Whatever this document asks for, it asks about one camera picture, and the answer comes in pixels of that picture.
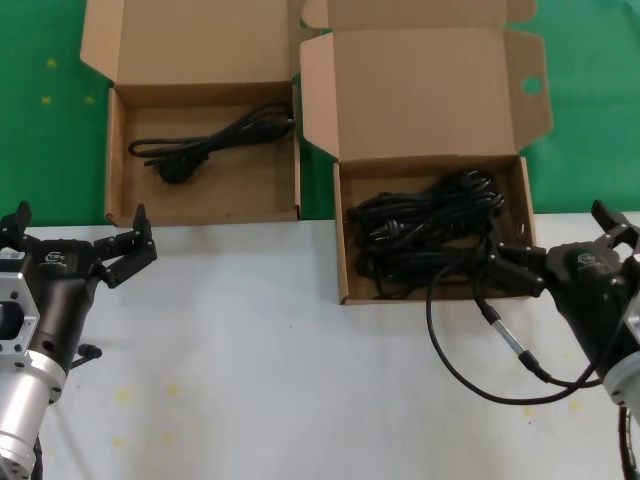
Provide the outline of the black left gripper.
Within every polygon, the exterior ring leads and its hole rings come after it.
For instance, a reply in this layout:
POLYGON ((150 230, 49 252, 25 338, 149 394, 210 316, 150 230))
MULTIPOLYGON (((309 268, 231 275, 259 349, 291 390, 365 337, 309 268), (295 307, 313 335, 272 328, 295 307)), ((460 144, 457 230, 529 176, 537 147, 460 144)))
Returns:
POLYGON ((81 240, 38 240, 26 234, 32 219, 27 201, 1 219, 1 249, 27 253, 36 267, 39 320, 29 349, 64 372, 80 344, 99 280, 115 289, 157 260, 151 223, 139 204, 130 231, 92 244, 81 240))

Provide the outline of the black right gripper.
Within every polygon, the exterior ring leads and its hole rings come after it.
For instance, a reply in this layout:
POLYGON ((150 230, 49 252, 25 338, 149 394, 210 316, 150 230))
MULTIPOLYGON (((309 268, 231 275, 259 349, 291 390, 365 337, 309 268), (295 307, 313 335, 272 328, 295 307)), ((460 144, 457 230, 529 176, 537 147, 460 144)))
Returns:
POLYGON ((639 351, 623 320, 639 293, 639 263, 633 257, 621 261, 613 249, 625 244, 638 251, 640 231, 601 200, 593 202, 591 215, 603 230, 595 242, 553 247, 547 256, 543 248, 505 242, 499 228, 491 227, 487 278, 513 296, 537 298, 547 286, 558 312, 603 379, 620 361, 639 351))

